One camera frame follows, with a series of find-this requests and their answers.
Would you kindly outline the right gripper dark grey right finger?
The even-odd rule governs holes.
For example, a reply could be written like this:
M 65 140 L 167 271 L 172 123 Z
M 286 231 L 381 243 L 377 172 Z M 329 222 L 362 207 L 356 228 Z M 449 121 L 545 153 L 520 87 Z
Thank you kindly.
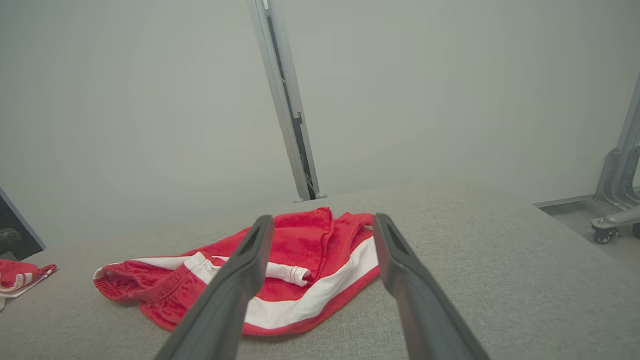
M 490 360 L 393 219 L 374 216 L 379 277 L 397 303 L 409 360 Z

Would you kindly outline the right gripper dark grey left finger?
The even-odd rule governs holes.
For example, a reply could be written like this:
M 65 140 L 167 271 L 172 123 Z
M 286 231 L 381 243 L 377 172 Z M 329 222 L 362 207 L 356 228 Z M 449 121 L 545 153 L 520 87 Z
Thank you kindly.
M 259 216 L 155 360 L 235 360 L 249 301 L 265 282 L 273 235 L 272 215 Z

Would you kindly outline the red shorts white trim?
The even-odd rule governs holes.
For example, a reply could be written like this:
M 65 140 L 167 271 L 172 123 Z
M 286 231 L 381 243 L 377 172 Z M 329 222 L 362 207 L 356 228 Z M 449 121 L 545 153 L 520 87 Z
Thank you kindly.
M 374 216 L 328 207 L 274 218 L 265 280 L 247 304 L 245 337 L 309 332 L 347 305 L 379 275 Z M 135 303 L 162 330 L 173 331 L 249 230 L 181 255 L 142 257 L 96 270 L 109 300 Z

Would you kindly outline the red Bulls 23 jersey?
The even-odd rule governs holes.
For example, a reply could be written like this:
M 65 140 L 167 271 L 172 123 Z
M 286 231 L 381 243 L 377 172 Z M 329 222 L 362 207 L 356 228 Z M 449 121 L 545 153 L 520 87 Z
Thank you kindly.
M 57 271 L 57 265 L 49 264 L 42 268 L 18 260 L 0 259 L 0 312 L 9 299 L 22 296 Z

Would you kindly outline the black computer tower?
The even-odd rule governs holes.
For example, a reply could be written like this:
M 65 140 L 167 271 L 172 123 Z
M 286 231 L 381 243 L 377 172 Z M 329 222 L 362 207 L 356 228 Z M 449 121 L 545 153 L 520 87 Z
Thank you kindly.
M 46 248 L 0 187 L 0 259 L 22 261 Z

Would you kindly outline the grey wheeled stand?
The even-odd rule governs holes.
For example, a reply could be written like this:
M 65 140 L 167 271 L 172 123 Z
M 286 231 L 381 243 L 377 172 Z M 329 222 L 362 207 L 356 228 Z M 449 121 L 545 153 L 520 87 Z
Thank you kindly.
M 594 200 L 614 210 L 612 214 L 590 221 L 597 244 L 607 244 L 620 236 L 620 228 L 630 226 L 640 240 L 640 193 L 634 180 L 640 165 L 640 74 L 635 81 L 630 105 L 617 146 L 605 158 Z

